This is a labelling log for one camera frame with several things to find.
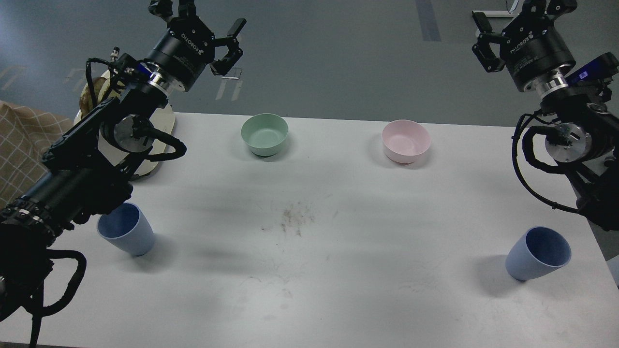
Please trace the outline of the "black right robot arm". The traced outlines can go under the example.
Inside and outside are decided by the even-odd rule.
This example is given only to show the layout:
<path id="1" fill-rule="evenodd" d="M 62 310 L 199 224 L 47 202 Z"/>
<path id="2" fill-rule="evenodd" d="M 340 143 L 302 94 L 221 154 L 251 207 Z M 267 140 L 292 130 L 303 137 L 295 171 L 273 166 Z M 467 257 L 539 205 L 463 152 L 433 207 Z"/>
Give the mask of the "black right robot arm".
<path id="1" fill-rule="evenodd" d="M 472 51 L 486 72 L 506 68 L 519 92 L 534 91 L 541 99 L 539 110 L 519 118 L 512 136 L 512 164 L 523 187 L 553 209 L 616 231 L 619 126 L 606 102 L 618 59 L 605 53 L 574 71 L 555 20 L 575 9 L 575 0 L 525 0 L 499 32 L 486 13 L 473 11 L 478 36 Z M 578 195 L 575 207 L 535 192 L 520 172 L 519 153 L 542 172 L 566 176 Z"/>

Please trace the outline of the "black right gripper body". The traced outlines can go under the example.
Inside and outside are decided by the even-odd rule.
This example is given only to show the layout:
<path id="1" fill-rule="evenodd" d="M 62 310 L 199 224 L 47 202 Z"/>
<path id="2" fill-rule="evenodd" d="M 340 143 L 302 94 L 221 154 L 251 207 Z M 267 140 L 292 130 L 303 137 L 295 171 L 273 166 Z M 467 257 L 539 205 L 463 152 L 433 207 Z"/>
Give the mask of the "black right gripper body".
<path id="1" fill-rule="evenodd" d="M 575 58 L 546 13 L 520 13 L 501 31 L 501 59 L 519 92 L 532 81 L 554 69 L 569 72 Z"/>

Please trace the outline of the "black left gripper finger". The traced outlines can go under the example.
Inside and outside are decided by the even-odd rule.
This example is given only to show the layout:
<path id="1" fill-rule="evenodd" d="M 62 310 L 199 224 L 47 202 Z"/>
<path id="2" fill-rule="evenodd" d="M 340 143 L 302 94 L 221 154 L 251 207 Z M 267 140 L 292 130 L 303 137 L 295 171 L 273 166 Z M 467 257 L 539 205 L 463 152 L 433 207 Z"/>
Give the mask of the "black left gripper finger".
<path id="1" fill-rule="evenodd" d="M 226 76 L 235 64 L 241 59 L 243 50 L 239 46 L 238 35 L 246 25 L 245 18 L 237 18 L 225 37 L 215 38 L 213 47 L 225 47 L 226 54 L 218 60 L 212 61 L 209 66 L 215 76 Z"/>
<path id="2" fill-rule="evenodd" d="M 196 17 L 194 0 L 179 0 L 177 2 L 177 15 L 173 12 L 173 0 L 151 0 L 148 11 L 152 15 L 170 22 L 173 18 L 192 18 Z"/>

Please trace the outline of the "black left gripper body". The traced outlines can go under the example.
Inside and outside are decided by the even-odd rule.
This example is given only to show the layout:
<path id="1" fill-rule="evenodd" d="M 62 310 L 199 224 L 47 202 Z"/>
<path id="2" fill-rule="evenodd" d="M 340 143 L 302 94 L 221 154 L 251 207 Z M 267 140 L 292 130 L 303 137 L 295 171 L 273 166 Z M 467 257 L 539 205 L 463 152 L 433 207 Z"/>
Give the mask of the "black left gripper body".
<path id="1" fill-rule="evenodd" d="M 196 15 L 170 20 L 166 33 L 145 59 L 148 83 L 161 92 L 188 92 L 214 60 L 214 34 Z"/>

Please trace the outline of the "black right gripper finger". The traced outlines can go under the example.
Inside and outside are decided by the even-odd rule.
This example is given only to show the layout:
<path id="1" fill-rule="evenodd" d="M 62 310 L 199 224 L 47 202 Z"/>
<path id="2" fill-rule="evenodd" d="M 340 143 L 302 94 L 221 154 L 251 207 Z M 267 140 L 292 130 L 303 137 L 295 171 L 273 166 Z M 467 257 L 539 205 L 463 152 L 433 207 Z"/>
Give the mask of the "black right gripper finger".
<path id="1" fill-rule="evenodd" d="M 522 0 L 520 13 L 513 22 L 552 22 L 564 14 L 572 13 L 577 7 L 576 0 Z"/>
<path id="2" fill-rule="evenodd" d="M 472 11 L 472 18 L 479 31 L 477 42 L 472 46 L 472 52 L 477 57 L 487 73 L 496 73 L 504 69 L 505 61 L 495 55 L 491 44 L 501 47 L 508 44 L 508 38 L 495 33 L 486 14 Z"/>

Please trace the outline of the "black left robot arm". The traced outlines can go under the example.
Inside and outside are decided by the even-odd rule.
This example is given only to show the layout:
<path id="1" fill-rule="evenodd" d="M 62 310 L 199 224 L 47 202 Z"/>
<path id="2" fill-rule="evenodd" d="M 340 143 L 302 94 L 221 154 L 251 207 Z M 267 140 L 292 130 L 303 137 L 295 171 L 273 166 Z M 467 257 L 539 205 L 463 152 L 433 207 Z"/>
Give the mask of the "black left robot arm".
<path id="1" fill-rule="evenodd" d="M 167 28 L 146 58 L 87 60 L 90 113 L 43 154 L 47 173 L 1 211 L 1 319 L 19 308 L 31 314 L 31 348 L 42 319 L 70 304 L 86 273 L 82 253 L 51 249 L 56 238 L 127 201 L 144 161 L 183 157 L 184 143 L 158 130 L 151 116 L 172 90 L 189 91 L 205 68 L 227 75 L 243 55 L 245 18 L 216 38 L 194 1 L 181 0 L 177 14 L 172 8 L 170 0 L 150 2 L 149 12 Z"/>

